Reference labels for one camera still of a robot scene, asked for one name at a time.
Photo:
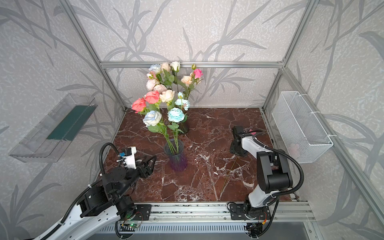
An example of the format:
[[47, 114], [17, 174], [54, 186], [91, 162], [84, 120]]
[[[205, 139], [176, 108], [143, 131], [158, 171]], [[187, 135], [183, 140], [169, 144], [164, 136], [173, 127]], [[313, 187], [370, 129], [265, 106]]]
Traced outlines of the blue purple glass vase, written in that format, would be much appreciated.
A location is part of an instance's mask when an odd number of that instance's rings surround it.
[[164, 146], [164, 151], [166, 155], [169, 157], [169, 163], [171, 169], [176, 172], [184, 171], [188, 166], [188, 159], [184, 153], [184, 143], [178, 140], [179, 152], [172, 152], [170, 145], [167, 143]]

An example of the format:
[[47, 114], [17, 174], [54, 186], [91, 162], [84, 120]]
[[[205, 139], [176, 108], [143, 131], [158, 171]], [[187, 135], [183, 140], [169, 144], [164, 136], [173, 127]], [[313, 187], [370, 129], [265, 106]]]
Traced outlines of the red smoky glass vase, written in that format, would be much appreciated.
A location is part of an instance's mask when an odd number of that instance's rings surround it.
[[182, 134], [188, 133], [190, 130], [188, 122], [187, 121], [180, 122], [179, 129], [182, 131]]

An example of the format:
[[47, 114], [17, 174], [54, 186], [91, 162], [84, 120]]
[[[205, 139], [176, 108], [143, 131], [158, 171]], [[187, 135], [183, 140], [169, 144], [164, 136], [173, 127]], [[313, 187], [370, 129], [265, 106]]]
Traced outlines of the coral pink rose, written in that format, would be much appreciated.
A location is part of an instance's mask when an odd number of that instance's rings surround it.
[[136, 100], [133, 104], [131, 109], [135, 111], [135, 113], [140, 113], [142, 112], [147, 106], [147, 103], [144, 98], [140, 98]]
[[156, 104], [160, 100], [160, 94], [157, 91], [151, 91], [145, 95], [144, 99], [149, 104]]

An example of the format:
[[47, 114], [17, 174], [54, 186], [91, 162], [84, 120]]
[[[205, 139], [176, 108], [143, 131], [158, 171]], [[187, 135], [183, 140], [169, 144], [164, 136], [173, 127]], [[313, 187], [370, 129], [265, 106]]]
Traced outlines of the magenta pink rose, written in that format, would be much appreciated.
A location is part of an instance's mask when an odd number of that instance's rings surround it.
[[203, 72], [200, 69], [194, 70], [194, 78], [195, 79], [200, 79], [202, 76], [203, 76]]

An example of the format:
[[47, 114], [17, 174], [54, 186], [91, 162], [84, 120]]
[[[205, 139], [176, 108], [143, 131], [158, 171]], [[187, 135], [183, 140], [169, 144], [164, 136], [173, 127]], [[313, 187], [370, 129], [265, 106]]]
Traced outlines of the white blue rose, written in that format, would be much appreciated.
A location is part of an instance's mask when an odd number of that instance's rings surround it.
[[154, 75], [159, 74], [161, 72], [161, 65], [160, 64], [151, 65], [149, 68], [149, 72], [152, 72]]

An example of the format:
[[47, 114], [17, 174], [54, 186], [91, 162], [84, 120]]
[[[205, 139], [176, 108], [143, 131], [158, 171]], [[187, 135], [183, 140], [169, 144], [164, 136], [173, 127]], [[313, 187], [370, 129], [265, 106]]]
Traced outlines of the cream peach rose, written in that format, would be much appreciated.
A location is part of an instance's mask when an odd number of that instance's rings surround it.
[[171, 67], [169, 65], [169, 63], [162, 63], [161, 64], [161, 71], [162, 72], [171, 72]]

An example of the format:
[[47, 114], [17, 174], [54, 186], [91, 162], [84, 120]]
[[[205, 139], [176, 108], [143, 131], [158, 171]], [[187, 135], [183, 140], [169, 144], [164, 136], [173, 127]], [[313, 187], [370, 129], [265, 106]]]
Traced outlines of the light blue peony spray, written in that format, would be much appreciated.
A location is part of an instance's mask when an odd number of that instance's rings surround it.
[[184, 94], [178, 92], [175, 100], [175, 106], [168, 110], [168, 128], [172, 131], [174, 140], [171, 141], [174, 147], [177, 148], [177, 153], [179, 152], [178, 146], [178, 136], [182, 134], [182, 131], [179, 129], [179, 123], [187, 120], [186, 111], [190, 108], [190, 102], [184, 99]]

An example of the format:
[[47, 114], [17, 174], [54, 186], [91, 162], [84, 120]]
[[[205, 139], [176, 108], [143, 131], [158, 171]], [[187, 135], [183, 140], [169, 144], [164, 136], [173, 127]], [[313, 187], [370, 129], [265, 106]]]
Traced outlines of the pale pink peony spray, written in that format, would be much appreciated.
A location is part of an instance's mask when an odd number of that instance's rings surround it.
[[160, 84], [155, 79], [148, 80], [146, 84], [146, 88], [149, 92], [158, 92], [159, 94], [162, 94], [163, 92], [168, 90], [166, 86], [164, 86], [163, 84]]

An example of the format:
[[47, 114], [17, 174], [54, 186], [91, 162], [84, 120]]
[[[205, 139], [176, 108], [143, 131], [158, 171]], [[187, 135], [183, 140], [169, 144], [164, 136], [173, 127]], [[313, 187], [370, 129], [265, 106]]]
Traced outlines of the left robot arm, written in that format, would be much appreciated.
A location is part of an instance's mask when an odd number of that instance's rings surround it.
[[[106, 172], [103, 156], [107, 147], [117, 154], [118, 166]], [[99, 152], [101, 177], [88, 185], [71, 203], [64, 216], [48, 230], [37, 237], [38, 240], [85, 240], [105, 226], [138, 218], [148, 220], [151, 206], [136, 206], [127, 192], [139, 179], [152, 175], [157, 156], [145, 155], [136, 160], [136, 147], [119, 152], [112, 143], [105, 143]]]

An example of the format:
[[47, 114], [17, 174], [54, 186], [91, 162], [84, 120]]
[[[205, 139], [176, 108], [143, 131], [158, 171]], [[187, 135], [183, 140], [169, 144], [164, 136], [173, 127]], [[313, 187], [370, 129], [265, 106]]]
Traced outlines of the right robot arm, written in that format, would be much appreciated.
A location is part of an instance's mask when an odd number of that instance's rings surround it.
[[230, 152], [239, 157], [252, 155], [256, 159], [258, 182], [243, 204], [227, 204], [232, 220], [262, 220], [266, 223], [274, 218], [270, 205], [277, 205], [280, 196], [296, 192], [304, 183], [301, 165], [283, 150], [259, 141], [256, 137], [259, 132], [246, 132], [242, 126], [232, 128], [234, 140]]

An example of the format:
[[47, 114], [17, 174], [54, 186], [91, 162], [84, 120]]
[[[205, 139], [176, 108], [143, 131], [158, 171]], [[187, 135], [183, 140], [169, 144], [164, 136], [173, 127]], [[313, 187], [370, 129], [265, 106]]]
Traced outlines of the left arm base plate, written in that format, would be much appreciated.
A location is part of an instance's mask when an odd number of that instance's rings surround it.
[[136, 204], [136, 209], [128, 215], [127, 221], [148, 221], [152, 210], [151, 204]]

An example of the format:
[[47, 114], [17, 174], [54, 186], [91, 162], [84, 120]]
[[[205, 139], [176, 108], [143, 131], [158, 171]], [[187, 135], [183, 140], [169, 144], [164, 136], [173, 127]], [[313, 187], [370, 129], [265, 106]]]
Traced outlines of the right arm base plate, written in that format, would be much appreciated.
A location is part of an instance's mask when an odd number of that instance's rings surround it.
[[267, 221], [271, 219], [271, 211], [268, 206], [253, 208], [248, 203], [229, 202], [227, 209], [230, 212], [231, 220]]

